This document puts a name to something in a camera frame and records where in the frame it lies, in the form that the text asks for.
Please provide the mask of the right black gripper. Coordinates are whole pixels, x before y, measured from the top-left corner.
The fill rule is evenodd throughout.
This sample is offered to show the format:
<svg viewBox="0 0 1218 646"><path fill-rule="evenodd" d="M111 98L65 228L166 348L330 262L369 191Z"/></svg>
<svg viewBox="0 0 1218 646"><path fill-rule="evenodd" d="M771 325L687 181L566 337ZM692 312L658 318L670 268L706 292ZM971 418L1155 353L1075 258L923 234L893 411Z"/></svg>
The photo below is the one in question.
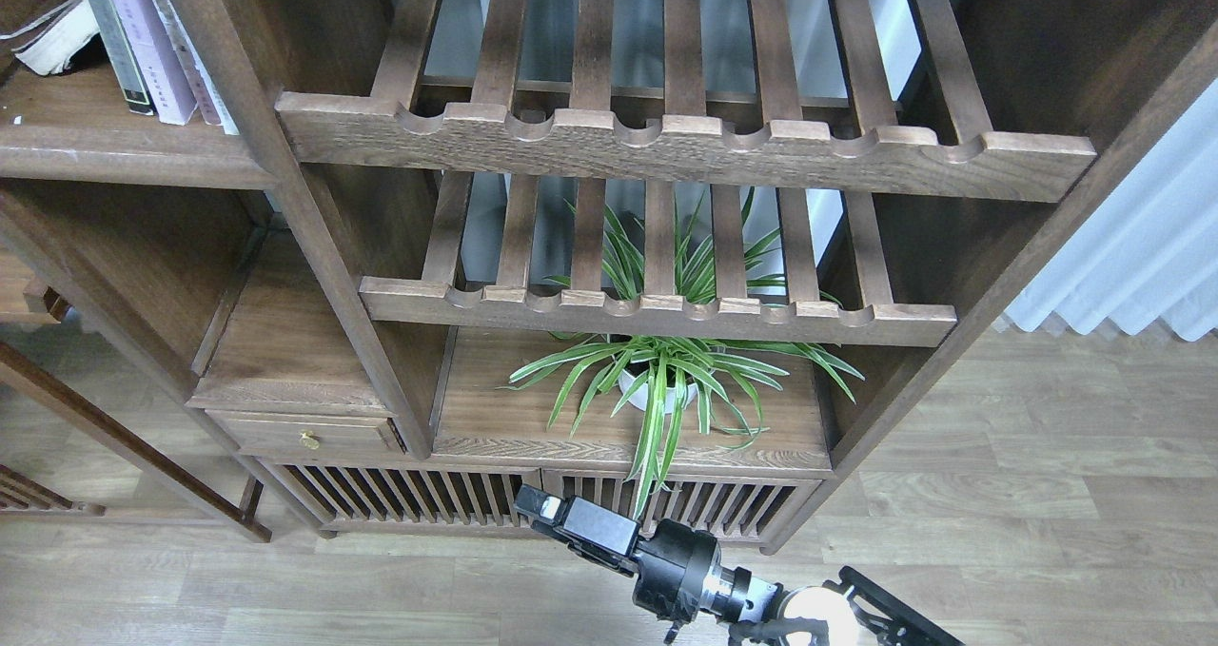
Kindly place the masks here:
<svg viewBox="0 0 1218 646"><path fill-rule="evenodd" d="M681 626L695 620L697 612L722 616L728 607L728 580L713 534L665 519L652 538L643 538L631 518L530 484L519 486L515 512L544 534L555 531L583 559L635 577L635 605L658 619Z"/></svg>

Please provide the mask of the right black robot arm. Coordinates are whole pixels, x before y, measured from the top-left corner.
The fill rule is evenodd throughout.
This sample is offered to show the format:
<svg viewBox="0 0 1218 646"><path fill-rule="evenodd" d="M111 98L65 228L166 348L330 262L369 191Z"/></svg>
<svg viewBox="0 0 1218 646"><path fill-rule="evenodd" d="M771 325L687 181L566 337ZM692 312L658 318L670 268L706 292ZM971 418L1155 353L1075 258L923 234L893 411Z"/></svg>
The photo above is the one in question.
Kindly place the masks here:
<svg viewBox="0 0 1218 646"><path fill-rule="evenodd" d="M555 538L583 559L635 577L635 605L670 620L664 639L709 613L728 630L728 644L854 645L861 630L879 645L959 645L914 607L857 573L840 568L839 581L788 589L744 567L719 563L717 538L678 520L661 520L652 538L633 519L587 499L557 499L524 484L515 509L533 530Z"/></svg>

